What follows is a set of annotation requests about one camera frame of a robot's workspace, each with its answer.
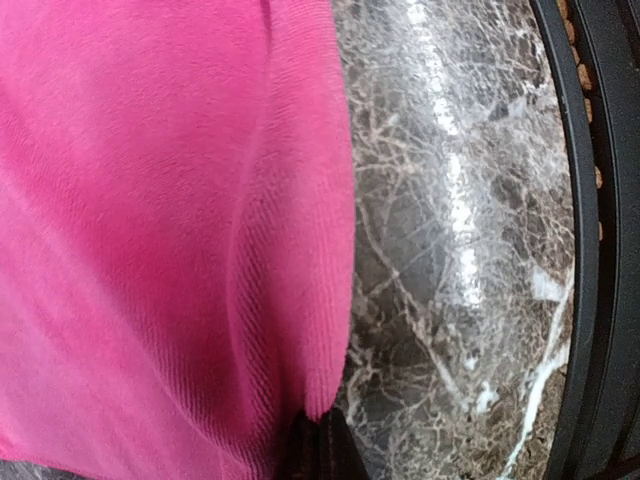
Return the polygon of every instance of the black object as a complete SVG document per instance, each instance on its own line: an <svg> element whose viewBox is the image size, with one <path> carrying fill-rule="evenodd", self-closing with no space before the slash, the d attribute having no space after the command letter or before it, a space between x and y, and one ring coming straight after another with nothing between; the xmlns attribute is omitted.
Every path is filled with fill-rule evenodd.
<svg viewBox="0 0 640 480"><path fill-rule="evenodd" d="M369 480L344 415L337 408L320 424L299 413L275 480Z"/></svg>
<svg viewBox="0 0 640 480"><path fill-rule="evenodd" d="M597 77L588 95L589 126L555 0L532 0L561 105L577 255L574 331L547 468L551 480L640 477L638 1L569 1L580 61ZM598 192L595 165L604 179Z"/></svg>

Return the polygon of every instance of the brown bead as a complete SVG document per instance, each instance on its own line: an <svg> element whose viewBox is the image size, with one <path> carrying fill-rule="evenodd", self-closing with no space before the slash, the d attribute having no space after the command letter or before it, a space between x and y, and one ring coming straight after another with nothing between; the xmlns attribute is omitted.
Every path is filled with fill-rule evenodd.
<svg viewBox="0 0 640 480"><path fill-rule="evenodd" d="M569 20L564 21L564 28L567 30L567 36L569 37L569 43L575 45L576 43L576 29Z"/></svg>
<svg viewBox="0 0 640 480"><path fill-rule="evenodd" d="M560 15L563 19L567 20L569 18L569 3L567 0L557 0L558 10L560 10Z"/></svg>
<svg viewBox="0 0 640 480"><path fill-rule="evenodd" d="M589 123L593 122L593 110L591 109L591 100L588 98L584 99L584 108L587 110L587 120Z"/></svg>
<svg viewBox="0 0 640 480"><path fill-rule="evenodd" d="M584 63L578 65L578 78L580 79L580 85L585 92L590 92L595 88L595 75L591 74L591 71Z"/></svg>
<svg viewBox="0 0 640 480"><path fill-rule="evenodd" d="M596 187L602 188L602 172L596 167Z"/></svg>

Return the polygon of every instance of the pink fabric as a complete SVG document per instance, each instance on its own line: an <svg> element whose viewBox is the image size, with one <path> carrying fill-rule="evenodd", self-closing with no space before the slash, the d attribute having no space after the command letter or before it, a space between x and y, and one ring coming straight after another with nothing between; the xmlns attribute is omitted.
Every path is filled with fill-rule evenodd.
<svg viewBox="0 0 640 480"><path fill-rule="evenodd" d="M268 478L334 400L353 191L327 0L0 0L0 457Z"/></svg>

